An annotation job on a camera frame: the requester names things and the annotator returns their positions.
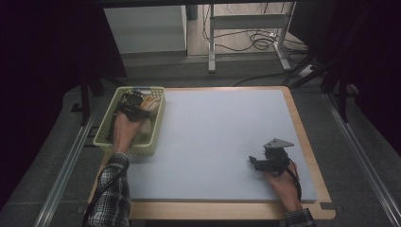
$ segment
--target light blue board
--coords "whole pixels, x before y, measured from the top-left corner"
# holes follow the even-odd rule
[[[277,201],[248,156],[289,141],[303,201],[317,199],[287,103],[280,90],[167,91],[156,153],[130,156],[133,200]]]

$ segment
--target plaid shirt sleeve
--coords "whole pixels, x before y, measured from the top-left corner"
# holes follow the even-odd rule
[[[288,227],[316,227],[315,220],[308,208],[304,210],[287,212],[286,221]]]
[[[113,154],[105,166],[97,189],[103,187],[119,171],[128,168],[130,161],[122,153]],[[127,172],[124,172],[100,197],[91,212],[86,226],[130,226],[130,189]]]

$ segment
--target wooden border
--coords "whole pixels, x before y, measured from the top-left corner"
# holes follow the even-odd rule
[[[312,147],[307,139],[301,118],[287,87],[207,87],[207,88],[166,88],[166,91],[244,91],[244,90],[281,90],[288,105],[288,110],[301,144],[305,161],[309,167],[311,178],[315,184],[318,199],[303,203],[309,208],[314,219],[332,219],[335,210],[323,210],[321,202],[331,203],[322,173],[316,162]],[[284,209],[280,202],[131,202],[130,219],[283,219]]]

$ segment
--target dark background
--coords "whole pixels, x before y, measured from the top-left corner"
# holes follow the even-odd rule
[[[0,17],[3,206],[50,133],[64,94],[83,75],[126,73],[100,6],[3,1]]]
[[[336,5],[323,56],[330,56],[342,45],[346,29],[362,4],[372,10],[361,24],[355,39],[337,68],[345,68],[349,83],[356,85],[356,104],[378,131],[401,154],[401,1],[339,1]]]

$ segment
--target basket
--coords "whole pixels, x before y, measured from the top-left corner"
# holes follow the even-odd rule
[[[159,110],[150,117],[152,124],[150,134],[138,133],[129,147],[129,153],[139,155],[153,155],[156,148],[157,139],[159,137],[160,126],[162,124],[163,113],[165,111],[166,99],[165,88],[163,87],[119,87],[114,94],[112,102],[107,109],[105,116],[100,124],[94,139],[94,145],[99,146],[105,151],[112,151],[112,141],[107,139],[109,129],[113,120],[113,112],[124,93],[139,89],[147,96],[156,96],[160,98]]]

